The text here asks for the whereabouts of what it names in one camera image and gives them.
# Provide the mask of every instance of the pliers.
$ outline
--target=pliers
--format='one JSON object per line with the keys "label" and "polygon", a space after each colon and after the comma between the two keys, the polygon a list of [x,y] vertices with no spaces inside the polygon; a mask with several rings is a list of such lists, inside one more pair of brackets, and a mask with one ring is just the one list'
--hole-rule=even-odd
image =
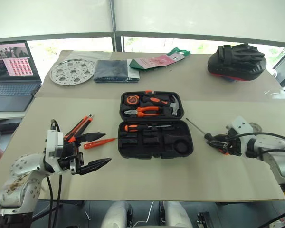
{"label": "pliers", "polygon": [[123,113],[127,115],[136,115],[137,117],[143,117],[143,116],[153,116],[153,115],[160,115],[160,113],[153,113],[153,114],[147,114],[144,113],[146,111],[159,111],[161,110],[161,107],[156,107],[156,106],[149,106],[149,107],[138,107],[137,109],[131,109],[124,111]]}

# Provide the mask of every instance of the screen image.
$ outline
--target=screen image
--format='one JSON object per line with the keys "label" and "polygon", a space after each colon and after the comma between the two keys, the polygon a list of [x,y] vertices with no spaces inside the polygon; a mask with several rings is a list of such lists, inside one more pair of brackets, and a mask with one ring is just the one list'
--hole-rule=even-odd
{"label": "screen image", "polygon": [[0,44],[0,78],[33,75],[25,43]]}

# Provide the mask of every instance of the beige table surface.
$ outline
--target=beige table surface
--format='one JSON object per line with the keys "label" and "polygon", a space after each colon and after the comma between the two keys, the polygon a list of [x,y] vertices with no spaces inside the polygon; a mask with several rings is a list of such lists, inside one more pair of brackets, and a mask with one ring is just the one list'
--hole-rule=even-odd
{"label": "beige table surface", "polygon": [[[256,122],[264,132],[285,136],[285,103],[183,101],[185,116],[206,132],[225,133],[225,126],[238,115]],[[42,152],[50,120],[55,118],[66,133],[86,114],[94,114],[87,132],[117,136],[120,100],[36,98],[0,161],[0,189],[10,165],[20,155]],[[63,176],[64,200],[185,200],[255,201],[282,200],[284,195],[269,165],[257,159],[223,155],[209,147],[203,135],[189,125],[194,152],[186,158],[162,160],[125,159],[117,141],[85,151],[85,164],[111,157],[96,172]],[[51,176],[54,195],[58,175]],[[40,199],[48,199],[48,187]]]}
{"label": "beige table surface", "polygon": [[[56,63],[72,58],[82,52],[64,50]],[[135,57],[155,57],[160,54],[113,52],[111,59],[132,59]],[[285,92],[267,71],[249,82],[228,82],[212,76],[207,71],[210,55],[194,54],[170,66],[140,72],[138,83],[95,83],[89,80],[76,86],[55,84],[47,74],[37,97],[71,97],[120,99],[123,92],[130,91],[174,91],[182,100],[200,101],[285,101]]]}

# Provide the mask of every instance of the tape measure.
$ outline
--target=tape measure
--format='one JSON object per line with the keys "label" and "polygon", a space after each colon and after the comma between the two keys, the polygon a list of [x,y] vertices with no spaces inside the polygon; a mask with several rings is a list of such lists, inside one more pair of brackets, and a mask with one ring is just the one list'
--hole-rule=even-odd
{"label": "tape measure", "polygon": [[128,96],[126,99],[127,105],[137,105],[138,102],[139,102],[139,96],[138,95],[131,95],[131,96]]}

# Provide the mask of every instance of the floor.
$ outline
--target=floor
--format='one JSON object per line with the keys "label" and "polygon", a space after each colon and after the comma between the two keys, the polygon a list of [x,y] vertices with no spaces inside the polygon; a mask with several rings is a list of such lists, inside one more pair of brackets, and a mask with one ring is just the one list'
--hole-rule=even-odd
{"label": "floor", "polygon": [[[63,204],[59,209],[57,228],[77,225],[80,228],[99,228],[106,211],[112,201],[85,201],[83,205]],[[146,220],[151,202],[131,201],[134,223]],[[46,206],[48,201],[40,200],[34,214],[37,214]],[[263,223],[285,212],[285,201],[249,202],[218,206],[216,203],[183,202],[183,207],[188,213],[194,228],[197,228],[197,213],[208,211],[214,228],[256,228]],[[154,202],[148,223],[140,223],[140,226],[158,225],[158,202]],[[48,225],[48,216],[33,223],[32,228],[44,228]]]}

